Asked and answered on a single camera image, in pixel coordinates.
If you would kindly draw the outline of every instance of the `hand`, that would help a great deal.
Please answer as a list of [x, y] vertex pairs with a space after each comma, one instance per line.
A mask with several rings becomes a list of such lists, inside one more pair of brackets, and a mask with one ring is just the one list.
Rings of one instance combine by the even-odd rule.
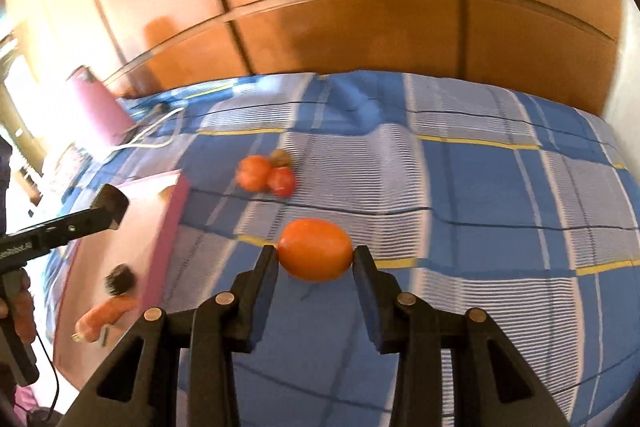
[[[14, 318], [15, 332], [25, 344], [32, 344], [36, 339], [36, 322], [33, 318], [33, 297], [29, 293], [31, 279], [24, 268], [22, 272], [22, 289], [15, 298], [11, 299], [9, 306]], [[0, 299], [0, 319], [5, 319], [9, 314], [9, 308], [4, 299]]]

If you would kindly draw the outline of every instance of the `bedspread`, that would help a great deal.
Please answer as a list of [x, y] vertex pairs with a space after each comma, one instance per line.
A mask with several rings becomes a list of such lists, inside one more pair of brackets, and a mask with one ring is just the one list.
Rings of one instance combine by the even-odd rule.
[[[186, 106], [171, 145], [92, 164], [63, 212], [105, 182], [182, 169], [191, 192], [162, 305], [196, 307], [251, 269], [289, 221], [337, 223], [434, 307], [487, 309], [572, 425], [603, 425], [640, 370], [640, 190], [610, 128], [574, 108], [499, 87], [355, 71], [208, 82], [129, 103]], [[178, 119], [148, 142], [162, 142]], [[288, 200], [236, 186], [236, 164], [293, 158]], [[54, 334], [69, 259], [44, 280]], [[188, 352], [180, 371], [187, 392]], [[444, 418], [453, 425], [450, 355]], [[367, 338], [350, 273], [309, 284], [280, 271], [264, 337], [235, 355], [246, 427], [384, 426], [397, 357]]]

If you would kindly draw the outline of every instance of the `pink box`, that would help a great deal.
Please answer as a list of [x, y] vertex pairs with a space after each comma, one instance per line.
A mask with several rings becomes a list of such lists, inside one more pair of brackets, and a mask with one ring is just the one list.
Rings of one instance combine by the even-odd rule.
[[[129, 198], [129, 208], [119, 229], [95, 233], [76, 242], [60, 301], [53, 361], [78, 390], [130, 325], [146, 309], [160, 304], [175, 234], [189, 194], [189, 183], [181, 171], [156, 174], [118, 188]], [[105, 346], [99, 341], [76, 343], [72, 339], [76, 322], [109, 298], [104, 277], [120, 263], [129, 264], [138, 277], [132, 295], [140, 305], [110, 327]]]

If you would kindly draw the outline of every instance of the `brown nut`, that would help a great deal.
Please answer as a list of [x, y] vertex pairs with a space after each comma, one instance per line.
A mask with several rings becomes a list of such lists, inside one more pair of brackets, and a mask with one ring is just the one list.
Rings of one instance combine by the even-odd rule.
[[269, 156], [272, 167], [289, 167], [293, 165], [293, 158], [284, 149], [276, 149]]

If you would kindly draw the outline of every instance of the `white cable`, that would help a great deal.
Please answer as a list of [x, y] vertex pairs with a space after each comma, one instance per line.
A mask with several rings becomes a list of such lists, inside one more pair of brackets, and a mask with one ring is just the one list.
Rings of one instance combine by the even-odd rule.
[[138, 120], [135, 124], [133, 124], [131, 127], [129, 127], [124, 133], [123, 135], [126, 135], [127, 133], [133, 131], [134, 129], [140, 127], [143, 123], [143, 121], [145, 121], [147, 118], [149, 118], [150, 116], [153, 116], [156, 111], [158, 111], [158, 107], [161, 105], [161, 103], [158, 103], [154, 106], [154, 108], [149, 111], [145, 116], [143, 116], [142, 118], [140, 118], [140, 120]]
[[184, 111], [186, 108], [185, 107], [179, 107], [177, 109], [174, 109], [170, 112], [168, 112], [166, 115], [164, 115], [162, 118], [158, 118], [157, 121], [155, 121], [153, 124], [151, 124], [149, 127], [146, 127], [146, 129], [142, 130], [140, 133], [136, 134], [129, 143], [126, 143], [124, 145], [118, 145], [117, 147], [113, 147], [111, 149], [111, 151], [119, 151], [121, 149], [128, 149], [128, 148], [132, 148], [132, 147], [139, 147], [142, 149], [160, 149], [161, 147], [166, 147], [167, 145], [169, 145], [171, 142], [174, 141], [175, 137], [178, 136], [178, 134], [180, 134], [180, 131], [182, 129], [182, 118], [183, 115], [180, 115], [180, 117], [177, 118], [177, 120], [175, 121], [175, 129], [174, 129], [174, 133], [172, 134], [171, 138], [165, 142], [162, 143], [136, 143], [138, 140], [143, 139], [147, 134], [149, 134], [151, 131], [153, 131], [154, 129], [156, 129], [160, 124], [164, 123], [166, 120], [168, 120], [170, 117], [172, 117], [174, 114], [177, 114], [179, 112]]

